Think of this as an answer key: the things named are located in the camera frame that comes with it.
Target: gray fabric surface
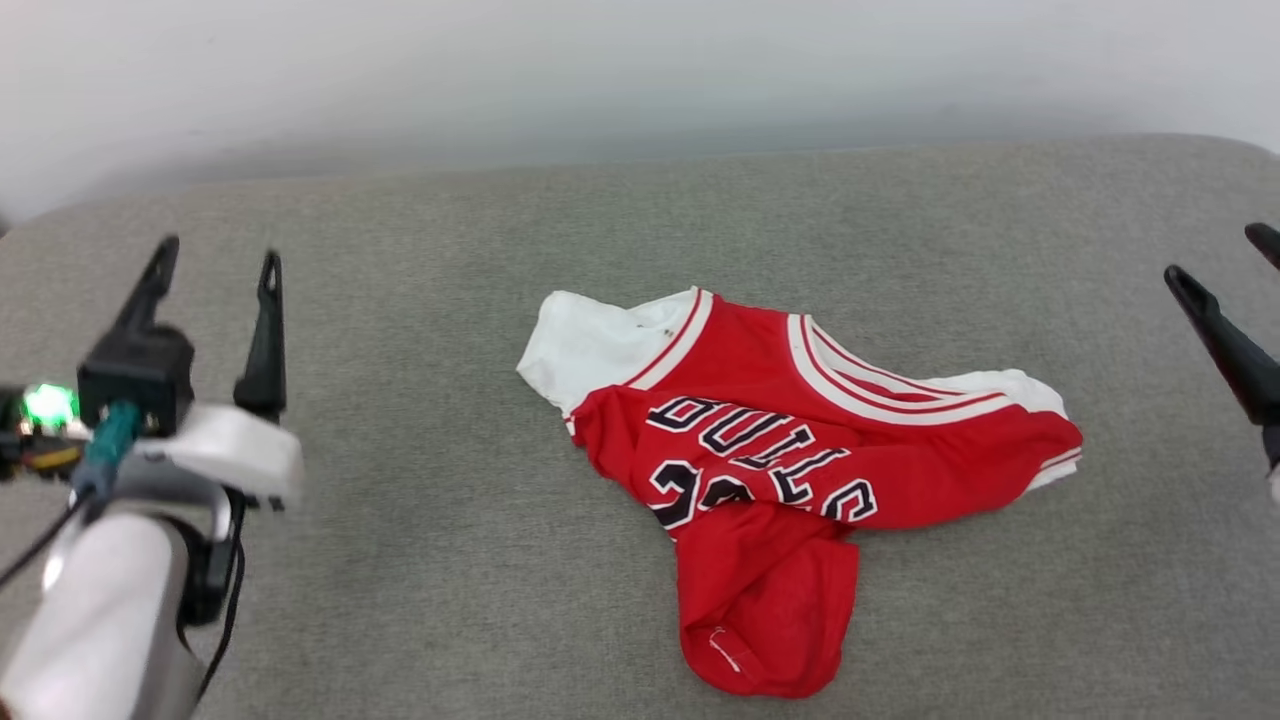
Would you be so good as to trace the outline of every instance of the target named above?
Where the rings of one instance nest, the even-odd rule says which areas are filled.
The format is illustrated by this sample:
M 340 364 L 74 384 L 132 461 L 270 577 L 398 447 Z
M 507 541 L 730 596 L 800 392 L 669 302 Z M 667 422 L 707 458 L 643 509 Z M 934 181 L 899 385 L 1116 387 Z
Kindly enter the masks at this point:
M 1280 514 L 1164 288 L 1178 261 L 1280 351 L 1280 163 L 1196 137 L 210 186 L 0 241 L 4 379 L 70 382 L 166 232 L 163 315 L 225 400 L 262 249 L 284 255 L 305 507 L 255 516 L 202 717 L 1260 716 L 1280 707 Z M 1066 398 L 1080 471 L 1010 509 L 858 534 L 836 680 L 736 698 L 685 666 L 660 527 L 513 372 L 549 291 L 690 284 L 813 313 L 899 372 L 1018 366 Z M 0 491 L 10 555 L 61 492 Z M 0 597 L 0 628 L 36 600 Z M 201 648 L 207 652 L 209 638 Z

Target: jersey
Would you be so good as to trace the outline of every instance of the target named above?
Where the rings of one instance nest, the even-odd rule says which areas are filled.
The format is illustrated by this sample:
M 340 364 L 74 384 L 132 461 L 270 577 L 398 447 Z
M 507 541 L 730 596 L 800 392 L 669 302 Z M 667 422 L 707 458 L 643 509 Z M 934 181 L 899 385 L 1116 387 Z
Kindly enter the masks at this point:
M 1020 370 L 910 379 L 699 288 L 630 310 L 553 293 L 517 369 L 676 541 L 685 657 L 737 694 L 835 676 L 851 529 L 996 510 L 1080 459 L 1061 397 Z

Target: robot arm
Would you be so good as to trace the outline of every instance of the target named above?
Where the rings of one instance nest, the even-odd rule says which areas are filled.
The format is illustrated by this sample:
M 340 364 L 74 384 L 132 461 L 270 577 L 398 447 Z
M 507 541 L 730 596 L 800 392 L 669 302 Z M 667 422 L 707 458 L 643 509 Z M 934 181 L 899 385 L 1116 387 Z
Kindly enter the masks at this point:
M 0 656 L 0 703 L 15 719 L 188 717 L 229 639 L 244 570 L 246 510 L 265 501 L 279 511 L 301 495 L 301 443 L 276 425 L 285 405 L 279 256 L 268 254 L 264 263 L 259 324 L 236 405 L 218 405 L 191 398 L 186 338 L 151 322 L 154 299 L 168 290 L 156 278 L 172 274 L 175 254 L 177 238 L 161 243 L 160 261 L 152 259 L 116 325 L 81 369 L 82 400 L 113 409 L 133 402 L 146 420 L 115 465 L 95 468 L 93 480 L 77 486 L 91 495 L 52 542 L 35 618 Z M 140 293 L 152 300 L 138 300 Z M 122 327 L 133 337 L 122 337 Z M 120 364 L 131 343 L 151 356 Z M 104 363 L 100 354 L 95 361 L 104 346 L 116 360 Z M 102 392 L 104 386 L 115 389 Z M 100 427 L 106 418 L 93 413 L 86 420 Z M 18 445 L 59 433 L 67 427 L 35 428 L 18 433 Z M 93 455 L 93 441 L 61 439 L 83 447 L 81 465 L 102 457 Z M 191 510 L 207 524 L 192 524 Z M 216 621 L 224 602 L 228 625 L 206 670 L 183 633 Z
M 1263 223 L 1253 223 L 1244 228 L 1244 236 L 1280 270 L 1280 232 Z M 1217 297 L 1190 273 L 1170 265 L 1165 269 L 1165 284 L 1249 421 L 1262 428 L 1262 448 L 1271 468 L 1271 496 L 1280 503 L 1280 364 L 1222 314 Z

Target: black cable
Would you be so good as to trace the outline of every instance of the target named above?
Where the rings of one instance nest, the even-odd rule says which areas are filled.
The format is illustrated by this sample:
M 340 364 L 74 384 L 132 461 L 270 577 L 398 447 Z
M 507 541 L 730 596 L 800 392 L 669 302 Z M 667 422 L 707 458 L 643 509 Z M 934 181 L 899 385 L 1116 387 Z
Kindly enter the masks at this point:
M 61 516 L 59 516 L 58 520 L 49 527 L 49 529 L 41 533 L 41 536 L 36 538 L 36 542 L 31 543 L 31 547 L 23 551 L 23 553 L 18 556 L 18 560 L 14 560 L 13 565 L 9 565 L 9 568 L 5 569 L 4 574 L 0 574 L 0 591 L 12 583 L 13 579 L 17 578 L 23 570 L 26 570 L 27 565 L 31 565 L 31 561 L 35 560 L 49 543 L 54 542 L 58 532 L 61 530 L 77 512 L 79 512 L 79 509 L 84 506 L 84 502 L 92 497 L 92 495 L 93 492 L 90 491 L 77 496 L 76 502 L 68 507 L 67 511 L 64 511 Z
M 232 584 L 232 592 L 227 598 L 227 618 L 223 621 L 223 638 L 218 641 L 218 650 L 214 651 L 212 660 L 209 661 L 209 670 L 205 673 L 205 679 L 200 683 L 200 693 L 196 696 L 196 701 L 205 697 L 205 691 L 209 689 L 209 683 L 214 680 L 214 674 L 218 673 L 218 666 L 223 661 L 223 656 L 227 655 L 227 648 L 232 644 L 232 628 L 236 626 L 236 607 L 239 605 L 239 589 L 244 584 L 244 546 L 237 541 L 236 542 L 236 582 Z

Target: white wall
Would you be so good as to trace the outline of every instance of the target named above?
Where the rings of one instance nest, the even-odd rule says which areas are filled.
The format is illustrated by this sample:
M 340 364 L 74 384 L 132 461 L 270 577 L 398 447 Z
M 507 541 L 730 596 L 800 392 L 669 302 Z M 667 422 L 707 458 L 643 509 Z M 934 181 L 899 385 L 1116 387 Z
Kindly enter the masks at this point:
M 1276 0 L 0 0 L 0 217 L 189 182 L 1181 131 Z

